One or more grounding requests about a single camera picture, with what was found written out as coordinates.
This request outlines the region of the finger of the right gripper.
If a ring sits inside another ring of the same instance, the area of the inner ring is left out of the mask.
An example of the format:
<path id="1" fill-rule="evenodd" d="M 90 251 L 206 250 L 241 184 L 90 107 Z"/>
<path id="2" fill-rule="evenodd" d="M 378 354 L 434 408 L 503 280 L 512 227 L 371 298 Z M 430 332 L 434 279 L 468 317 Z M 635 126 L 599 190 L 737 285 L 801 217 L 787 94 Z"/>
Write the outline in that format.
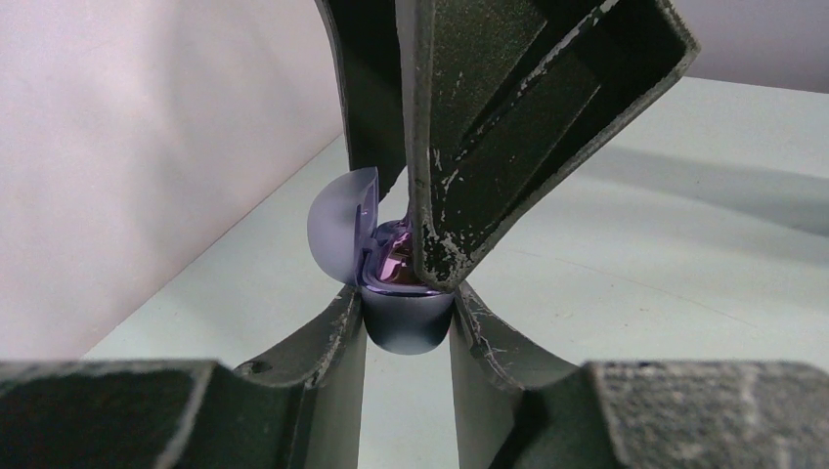
<path id="1" fill-rule="evenodd" d="M 349 168 L 374 167 L 384 198 L 406 167 L 395 3 L 317 0 L 327 31 Z"/>
<path id="2" fill-rule="evenodd" d="M 700 46 L 670 1 L 399 1 L 414 268 L 456 289 Z"/>

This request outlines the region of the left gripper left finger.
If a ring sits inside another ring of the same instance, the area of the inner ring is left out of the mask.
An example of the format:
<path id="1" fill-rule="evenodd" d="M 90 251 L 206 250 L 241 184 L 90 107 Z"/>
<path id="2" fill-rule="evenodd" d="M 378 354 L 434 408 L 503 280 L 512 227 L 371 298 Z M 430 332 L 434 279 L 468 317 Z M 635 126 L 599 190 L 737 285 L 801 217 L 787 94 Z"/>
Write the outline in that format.
<path id="1" fill-rule="evenodd" d="M 354 468 L 367 334 L 358 291 L 236 368 L 3 362 L 5 468 Z"/>

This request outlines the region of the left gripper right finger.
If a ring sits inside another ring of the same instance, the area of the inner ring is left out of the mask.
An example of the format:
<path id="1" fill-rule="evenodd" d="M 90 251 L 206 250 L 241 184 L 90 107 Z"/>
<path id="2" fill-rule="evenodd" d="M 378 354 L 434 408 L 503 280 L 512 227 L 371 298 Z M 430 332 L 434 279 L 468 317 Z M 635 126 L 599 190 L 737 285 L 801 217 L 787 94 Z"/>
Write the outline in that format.
<path id="1" fill-rule="evenodd" d="M 472 287 L 449 332 L 463 468 L 824 468 L 828 375 L 800 362 L 575 365 Z"/>

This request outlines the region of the purple earbud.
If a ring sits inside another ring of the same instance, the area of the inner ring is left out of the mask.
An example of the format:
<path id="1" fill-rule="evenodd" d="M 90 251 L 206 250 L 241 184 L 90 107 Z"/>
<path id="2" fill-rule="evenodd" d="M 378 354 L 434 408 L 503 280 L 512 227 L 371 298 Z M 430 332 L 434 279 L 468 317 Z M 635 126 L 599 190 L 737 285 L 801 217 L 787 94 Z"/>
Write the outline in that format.
<path id="1" fill-rule="evenodd" d="M 376 278 L 387 284 L 424 287 L 415 273 L 414 242 L 411 224 L 401 219 L 377 228 L 375 239 L 380 249 Z"/>

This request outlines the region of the purple earbud charging case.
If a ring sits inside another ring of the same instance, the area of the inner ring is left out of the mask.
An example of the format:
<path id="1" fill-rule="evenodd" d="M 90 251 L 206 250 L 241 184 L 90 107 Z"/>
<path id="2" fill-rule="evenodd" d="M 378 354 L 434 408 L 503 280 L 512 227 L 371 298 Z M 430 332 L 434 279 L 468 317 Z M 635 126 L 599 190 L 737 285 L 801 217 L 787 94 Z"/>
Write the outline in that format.
<path id="1" fill-rule="evenodd" d="M 312 256 L 329 277 L 356 288 L 371 340 L 397 355 L 437 348 L 450 323 L 453 295 L 415 273 L 411 217 L 381 223 L 374 167 L 350 171 L 314 199 L 307 218 Z"/>

